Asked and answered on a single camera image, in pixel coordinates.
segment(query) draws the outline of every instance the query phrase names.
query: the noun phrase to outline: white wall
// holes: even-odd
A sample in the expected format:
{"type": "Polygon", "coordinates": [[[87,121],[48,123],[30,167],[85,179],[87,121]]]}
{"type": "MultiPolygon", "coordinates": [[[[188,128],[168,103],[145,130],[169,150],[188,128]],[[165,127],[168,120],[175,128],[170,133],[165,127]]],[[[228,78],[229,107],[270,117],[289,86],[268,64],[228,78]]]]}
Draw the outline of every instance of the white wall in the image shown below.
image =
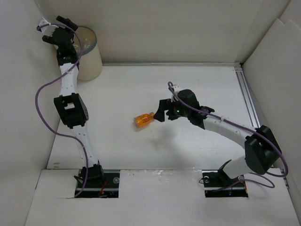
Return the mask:
{"type": "MultiPolygon", "coordinates": [[[[40,169],[45,168],[54,136],[36,113],[36,90],[60,73],[50,46],[36,31],[40,13],[32,0],[0,3],[0,225],[23,226],[40,169]]],[[[55,86],[40,97],[52,127],[58,116],[55,86]]]]}
{"type": "Polygon", "coordinates": [[[95,30],[104,62],[244,61],[289,0],[37,0],[95,30]]]}
{"type": "MultiPolygon", "coordinates": [[[[293,8],[298,7],[297,5],[288,7],[289,10],[293,8]]],[[[299,220],[301,220],[300,56],[301,27],[289,18],[285,23],[277,19],[243,65],[246,78],[260,105],[261,118],[265,118],[264,121],[272,129],[288,163],[289,191],[299,220]]]]}
{"type": "Polygon", "coordinates": [[[245,62],[258,46],[274,21],[281,16],[290,0],[263,0],[250,27],[249,33],[236,57],[245,62]]]}
{"type": "Polygon", "coordinates": [[[290,4],[280,17],[280,20],[283,23],[286,23],[289,19],[301,26],[301,0],[291,0],[290,4]]]}

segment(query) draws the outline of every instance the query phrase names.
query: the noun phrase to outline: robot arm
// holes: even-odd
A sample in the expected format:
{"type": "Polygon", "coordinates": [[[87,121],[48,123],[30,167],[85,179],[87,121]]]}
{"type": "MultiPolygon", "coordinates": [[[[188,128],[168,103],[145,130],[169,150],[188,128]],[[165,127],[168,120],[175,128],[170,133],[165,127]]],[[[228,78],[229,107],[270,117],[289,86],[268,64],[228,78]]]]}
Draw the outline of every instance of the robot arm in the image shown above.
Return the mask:
{"type": "Polygon", "coordinates": [[[252,131],[260,133],[275,146],[279,147],[273,133],[268,127],[248,127],[250,131],[239,129],[236,126],[225,122],[223,118],[219,120],[210,116],[210,113],[213,113],[214,109],[200,106],[195,94],[191,90],[185,89],[177,91],[179,90],[178,86],[173,89],[177,93],[179,99],[206,114],[189,109],[181,104],[176,97],[172,96],[171,99],[160,100],[159,108],[154,115],[154,119],[163,122],[165,120],[165,111],[167,111],[166,115],[169,120],[186,117],[193,125],[221,134],[245,149],[244,155],[235,160],[230,160],[221,166],[219,171],[223,177],[227,177],[227,179],[237,178],[238,176],[249,172],[263,175],[279,158],[278,154],[269,144],[252,133],[252,131]]]}
{"type": "MultiPolygon", "coordinates": [[[[77,25],[72,23],[69,19],[61,16],[56,18],[59,22],[67,25],[74,31],[77,30],[77,25]]],[[[48,24],[44,18],[40,21],[39,26],[48,24]]],[[[43,41],[54,45],[56,50],[56,58],[61,70],[64,74],[67,72],[78,60],[78,55],[73,46],[74,34],[71,30],[62,28],[60,26],[53,26],[41,28],[40,31],[44,34],[43,41]]],[[[62,78],[62,86],[59,97],[54,98],[54,104],[58,114],[64,125],[70,128],[72,134],[78,138],[84,145],[88,165],[86,165],[86,158],[82,151],[82,146],[78,144],[80,157],[82,159],[83,168],[79,177],[74,176],[79,183],[83,183],[85,173],[88,167],[88,177],[86,187],[99,187],[104,182],[104,172],[96,157],[91,141],[87,131],[87,121],[89,119],[87,108],[77,93],[77,76],[79,73],[79,64],[76,65],[62,78]]]]}

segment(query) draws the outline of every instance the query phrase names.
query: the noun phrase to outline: screw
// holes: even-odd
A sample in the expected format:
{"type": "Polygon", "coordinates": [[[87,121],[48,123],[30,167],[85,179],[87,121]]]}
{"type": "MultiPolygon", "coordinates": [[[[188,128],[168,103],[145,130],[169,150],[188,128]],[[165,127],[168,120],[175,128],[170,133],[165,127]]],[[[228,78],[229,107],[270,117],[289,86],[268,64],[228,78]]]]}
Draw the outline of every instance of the screw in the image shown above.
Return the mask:
{"type": "Polygon", "coordinates": [[[203,181],[204,181],[204,183],[209,183],[210,182],[209,181],[209,177],[208,176],[204,176],[203,181]]]}
{"type": "Polygon", "coordinates": [[[239,177],[238,177],[238,180],[239,180],[240,182],[243,182],[243,181],[245,181],[245,178],[244,178],[244,176],[239,176],[239,177]]]}
{"type": "Polygon", "coordinates": [[[113,183],[119,184],[119,178],[114,178],[114,179],[113,179],[113,183]]]}

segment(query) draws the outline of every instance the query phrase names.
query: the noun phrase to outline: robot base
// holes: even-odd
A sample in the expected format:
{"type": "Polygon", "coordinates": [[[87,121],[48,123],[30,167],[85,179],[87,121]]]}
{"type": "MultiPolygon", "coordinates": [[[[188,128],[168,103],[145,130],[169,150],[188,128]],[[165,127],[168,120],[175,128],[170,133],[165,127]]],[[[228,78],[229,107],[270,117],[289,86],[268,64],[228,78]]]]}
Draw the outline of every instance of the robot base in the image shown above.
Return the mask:
{"type": "MultiPolygon", "coordinates": [[[[104,183],[99,187],[89,186],[87,183],[77,198],[118,198],[120,170],[104,170],[103,172],[104,183]]],[[[76,195],[81,189],[82,184],[77,183],[74,194],[76,195]]]]}
{"type": "Polygon", "coordinates": [[[248,197],[245,184],[238,183],[233,187],[216,191],[223,187],[228,187],[238,181],[238,179],[230,179],[220,170],[202,170],[204,182],[204,190],[206,198],[218,197],[248,197]]]}

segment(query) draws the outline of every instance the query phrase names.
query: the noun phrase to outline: orange wire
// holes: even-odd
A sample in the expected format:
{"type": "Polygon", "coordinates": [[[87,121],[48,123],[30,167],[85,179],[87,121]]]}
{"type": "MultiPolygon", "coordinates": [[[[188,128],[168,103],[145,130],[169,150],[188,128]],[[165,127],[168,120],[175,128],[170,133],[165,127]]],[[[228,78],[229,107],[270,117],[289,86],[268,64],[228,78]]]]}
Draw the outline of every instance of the orange wire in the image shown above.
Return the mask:
{"type": "Polygon", "coordinates": [[[105,180],[102,189],[100,190],[100,192],[98,193],[98,197],[103,193],[103,188],[107,185],[108,179],[105,180]]]}
{"type": "Polygon", "coordinates": [[[243,182],[242,184],[243,184],[243,186],[245,187],[246,193],[248,194],[248,189],[246,188],[246,183],[243,182]]]}

